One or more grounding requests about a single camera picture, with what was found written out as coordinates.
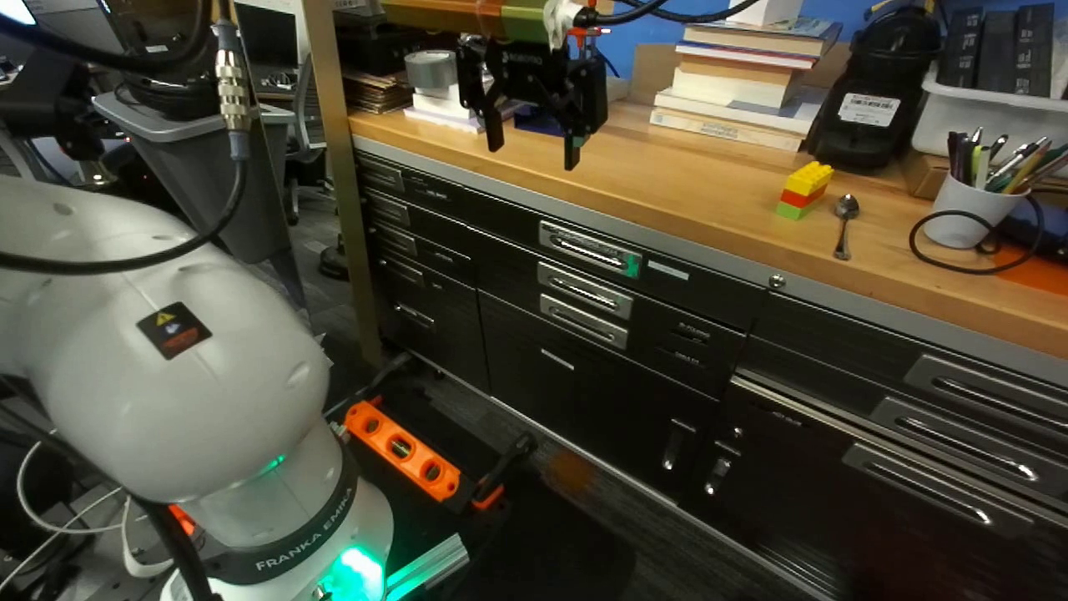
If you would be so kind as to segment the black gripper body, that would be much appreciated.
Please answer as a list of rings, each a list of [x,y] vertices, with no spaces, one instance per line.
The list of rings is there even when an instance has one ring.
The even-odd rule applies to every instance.
[[[497,44],[487,53],[487,101],[567,103],[573,97],[570,58],[543,44]]]

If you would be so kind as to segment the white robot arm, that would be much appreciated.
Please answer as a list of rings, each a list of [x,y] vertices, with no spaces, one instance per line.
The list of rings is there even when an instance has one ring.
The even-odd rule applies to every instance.
[[[0,372],[59,443],[142,500],[177,573],[161,601],[386,601],[394,509],[323,413],[331,358],[213,231],[133,202],[0,189]]]

